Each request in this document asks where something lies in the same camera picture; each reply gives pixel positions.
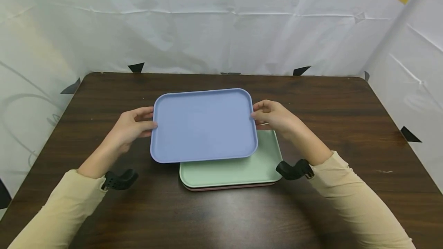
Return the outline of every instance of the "tray rim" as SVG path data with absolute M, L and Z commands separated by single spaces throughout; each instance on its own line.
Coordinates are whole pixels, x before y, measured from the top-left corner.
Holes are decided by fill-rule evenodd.
M 160 99 L 163 98 L 163 97 L 167 97 L 167 96 L 171 96 L 171 95 L 176 95 L 176 94 L 186 95 L 186 94 L 210 93 L 210 92 L 218 92 L 218 91 L 235 91 L 235 90 L 237 90 L 237 91 L 241 91 L 242 93 L 244 93 L 244 94 L 247 95 L 247 97 L 248 97 L 248 99 L 249 99 L 249 100 L 248 100 L 248 103 L 249 103 L 249 105 L 250 105 L 251 110 L 253 110 L 252 97 L 251 97 L 250 93 L 249 93 L 247 90 L 242 89 L 242 88 L 229 88 L 229 89 L 206 90 L 206 91 L 169 92 L 169 93 L 165 93 L 165 94 L 163 94 L 163 95 L 160 95 L 160 97 L 158 97 L 157 100 L 155 100 L 155 102 L 154 102 L 154 116 L 153 116 L 152 120 L 155 121 L 155 113 L 156 113 L 156 112 L 155 112 L 155 109 L 156 109 L 155 107 L 156 107 L 158 101 L 160 101 Z M 158 158 L 156 158 L 156 157 L 154 156 L 154 154 L 152 154 L 152 146 L 153 146 L 152 144 L 154 144 L 154 143 L 152 142 L 152 138 L 153 138 L 153 136 L 155 135 L 155 130 L 156 130 L 156 129 L 153 129 L 153 130 L 152 130 L 151 144 L 150 144 L 150 146 L 149 146 L 149 153 L 151 154 L 151 158 L 154 159 L 154 161 L 156 161 L 156 162 L 158 162 L 158 163 L 160 163 L 160 164 L 174 164 L 174 163 L 180 163 L 181 161 L 165 162 L 165 161 L 163 161 L 163 160 L 159 160 Z M 233 158 L 226 158 L 226 159 L 241 159 L 241 158 L 248 158 L 249 156 L 251 156 L 251 155 L 257 150 L 257 148 L 258 148 L 257 130 L 253 131 L 253 135 L 254 135 L 255 146 L 254 146 L 254 149 L 253 149 L 253 151 L 252 151 L 252 153 L 251 153 L 250 155 L 246 155 L 246 156 L 236 156 L 236 157 L 233 157 Z M 221 159 L 208 159 L 208 160 L 200 160 L 200 159 L 198 159 L 198 160 L 192 160 L 192 159 L 190 159 L 190 160 L 186 160 L 186 161 L 184 161 L 184 162 L 193 162 L 193 161 L 219 161 L 219 160 L 221 160 Z
M 283 160 L 283 156 L 281 154 L 281 150 L 280 150 L 280 144 L 278 143 L 278 139 L 277 139 L 277 133 L 275 132 L 275 130 L 258 130 L 258 131 L 272 131 L 274 133 L 273 138 L 275 139 L 276 143 L 277 143 L 277 148 L 278 148 L 278 154 L 281 157 L 281 159 Z M 270 183 L 270 182 L 278 182 L 280 181 L 280 179 L 282 179 L 282 176 L 279 176 L 279 179 L 276 179 L 275 181 L 269 181 L 269 180 L 260 180 L 260 181 L 252 181 L 252 182 L 238 182 L 238 183 L 233 183 L 233 184 L 223 184 L 223 185 L 190 185 L 189 183 L 187 183 L 186 181 L 183 180 L 182 177 L 182 163 L 180 162 L 180 167 L 178 169 L 178 175 L 180 176 L 180 181 L 182 182 L 183 185 L 186 185 L 187 187 L 190 188 L 212 188 L 212 187 L 217 187 L 217 186 L 236 186 L 236 185 L 248 185 L 248 184 L 264 184 L 264 183 Z
M 279 182 L 281 180 L 278 179 L 277 181 L 274 182 L 262 182 L 262 183 L 257 183 L 257 184 L 243 184 L 243 185 L 225 185 L 225 186 L 212 186 L 212 187 L 201 187 L 201 188 L 192 188 L 192 187 L 188 187 L 187 185 L 185 185 L 182 180 L 180 179 L 180 182 L 182 183 L 182 185 L 189 191 L 192 191 L 193 193 L 198 193 L 200 191 L 222 191 L 225 189 L 236 189 L 236 188 L 258 188 L 258 187 L 269 187 L 272 186 L 274 184 L 276 184 L 277 182 Z

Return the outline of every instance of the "plastic tray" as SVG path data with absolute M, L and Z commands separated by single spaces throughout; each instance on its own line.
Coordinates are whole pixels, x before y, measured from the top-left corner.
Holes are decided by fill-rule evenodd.
M 257 149 L 250 94 L 243 89 L 169 93 L 154 104 L 151 156 L 160 163 L 234 159 Z
M 181 163 L 182 183 L 190 190 L 210 190 L 277 182 L 281 175 L 276 167 L 282 156 L 276 134 L 272 130 L 259 130 L 257 135 L 258 148 L 250 158 Z

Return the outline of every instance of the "wood grain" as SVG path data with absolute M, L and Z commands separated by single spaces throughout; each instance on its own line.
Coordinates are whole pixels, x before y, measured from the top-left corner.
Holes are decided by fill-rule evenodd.
M 417 248 L 443 244 L 443 196 L 360 78 L 93 73 L 3 217 L 0 248 L 44 205 L 63 174 L 93 152 L 120 113 L 152 106 L 164 93 L 222 88 L 282 103 L 376 191 Z M 296 162 L 297 151 L 279 141 L 283 158 Z M 356 248 L 346 225 L 305 179 L 192 193 L 180 184 L 177 164 L 152 160 L 149 139 L 137 140 L 113 170 L 126 168 L 138 171 L 137 182 L 108 192 L 71 248 Z

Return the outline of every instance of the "long sleeve shirt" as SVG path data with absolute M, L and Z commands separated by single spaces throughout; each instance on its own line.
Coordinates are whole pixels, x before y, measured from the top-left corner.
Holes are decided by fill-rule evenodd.
M 412 240 L 390 209 L 333 151 L 323 164 L 312 166 L 312 186 L 337 209 L 359 243 L 367 249 L 414 249 Z M 90 179 L 75 170 L 65 173 L 47 203 L 9 249 L 68 248 L 72 238 L 105 196 L 105 179 Z

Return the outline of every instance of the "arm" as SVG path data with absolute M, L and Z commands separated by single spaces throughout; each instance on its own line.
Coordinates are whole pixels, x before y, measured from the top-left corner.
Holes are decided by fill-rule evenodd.
M 269 123 L 303 154 L 315 176 L 312 186 L 349 224 L 363 248 L 414 249 L 415 246 L 390 209 L 340 156 L 282 104 L 269 100 L 254 104 L 256 123 Z
M 151 135 L 157 125 L 152 107 L 123 113 L 102 144 L 78 170 L 70 170 L 61 179 L 40 212 L 26 225 L 9 249 L 68 248 L 84 220 L 102 201 L 104 174 L 117 158 L 128 151 L 138 137 Z

